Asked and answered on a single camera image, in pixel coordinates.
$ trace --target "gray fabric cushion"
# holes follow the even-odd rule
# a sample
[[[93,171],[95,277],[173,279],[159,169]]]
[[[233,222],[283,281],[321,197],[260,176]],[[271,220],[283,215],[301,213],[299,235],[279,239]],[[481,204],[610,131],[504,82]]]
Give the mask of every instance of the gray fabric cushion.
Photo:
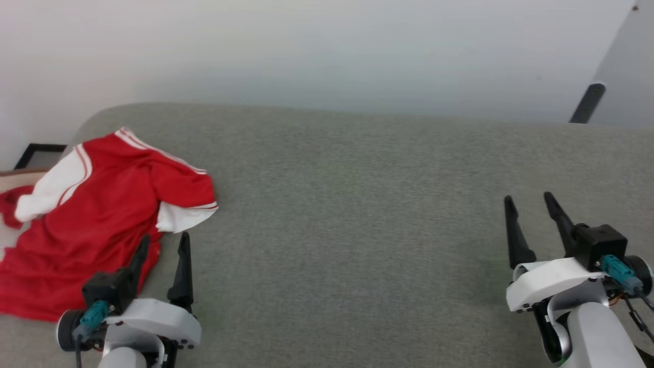
[[[75,141],[121,126],[220,193],[190,231],[203,340],[179,367],[550,367],[533,316],[505,302],[507,194],[540,260],[563,255],[552,191],[654,262],[651,130],[151,103],[102,111]],[[165,300],[178,241],[164,236],[144,296]],[[0,329],[3,366],[74,364],[52,324]]]

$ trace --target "teal connector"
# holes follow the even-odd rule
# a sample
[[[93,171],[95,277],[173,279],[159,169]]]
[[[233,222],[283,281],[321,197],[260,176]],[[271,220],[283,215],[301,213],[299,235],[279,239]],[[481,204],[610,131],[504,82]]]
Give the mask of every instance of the teal connector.
[[[86,342],[91,336],[93,331],[97,329],[102,321],[109,315],[109,304],[105,301],[97,301],[93,303],[84,317],[80,320],[80,325],[73,331],[73,340],[77,339],[78,335],[82,335],[82,342]]]
[[[637,295],[636,289],[643,288],[643,282],[634,271],[614,255],[605,255],[600,260],[600,268],[611,276],[629,295]]]

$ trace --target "wire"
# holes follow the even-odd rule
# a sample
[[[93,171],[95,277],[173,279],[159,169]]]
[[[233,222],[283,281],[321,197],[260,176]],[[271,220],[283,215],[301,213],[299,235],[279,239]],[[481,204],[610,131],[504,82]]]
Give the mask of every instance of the wire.
[[[618,296],[616,296],[615,298],[611,299],[611,300],[609,301],[609,306],[614,306],[614,305],[616,305],[617,302],[619,302],[620,299],[622,299],[622,296],[623,296],[623,294],[618,294]]]
[[[75,361],[77,362],[77,368],[82,368],[82,335],[77,335],[75,338]]]
[[[634,309],[634,306],[631,305],[629,298],[625,298],[625,303],[627,304],[627,307],[629,307],[629,316],[631,316],[631,319],[634,320],[636,326],[638,326],[638,329],[643,331],[647,336],[649,336],[649,339],[654,342],[654,335],[652,335],[652,332],[650,332],[650,330],[647,328],[645,321],[643,321],[638,312]]]
[[[654,304],[652,304],[652,302],[649,301],[649,299],[647,298],[647,295],[643,294],[643,291],[639,287],[637,287],[635,289],[635,291],[636,291],[636,295],[639,298],[641,298],[643,300],[643,302],[645,302],[645,304],[649,307],[649,309],[654,310]]]

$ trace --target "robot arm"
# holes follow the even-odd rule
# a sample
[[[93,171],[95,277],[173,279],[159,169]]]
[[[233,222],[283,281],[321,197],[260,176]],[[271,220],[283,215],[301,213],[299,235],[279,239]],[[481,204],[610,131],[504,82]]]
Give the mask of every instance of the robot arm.
[[[78,354],[102,351],[100,368],[174,368],[177,350],[200,344],[202,328],[192,314],[190,237],[182,234],[170,303],[135,299],[149,239],[139,245],[129,268],[96,274],[82,288],[87,310],[68,310],[57,325],[59,346]]]
[[[533,312],[545,353],[555,365],[645,368],[609,300],[625,298],[630,309],[628,298],[647,300],[652,285],[649,267],[637,256],[625,256],[627,239],[610,226],[573,225],[551,193],[545,193],[545,202],[566,257],[536,262],[518,226],[513,200],[510,196],[504,200],[513,268],[506,291],[509,309]],[[649,332],[633,309],[632,317]]]

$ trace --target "black wheel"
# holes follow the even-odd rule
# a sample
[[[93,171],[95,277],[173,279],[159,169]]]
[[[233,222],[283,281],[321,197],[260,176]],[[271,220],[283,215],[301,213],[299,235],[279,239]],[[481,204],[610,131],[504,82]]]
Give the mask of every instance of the black wheel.
[[[637,255],[627,255],[625,256],[625,265],[631,268],[636,274],[636,277],[643,282],[643,294],[649,295],[652,291],[652,273],[647,263]]]
[[[75,342],[73,341],[73,331],[80,325],[80,320],[84,316],[84,310],[67,310],[57,323],[57,342],[59,347],[65,352],[75,351]],[[91,350],[91,345],[82,343],[80,349],[83,352]]]

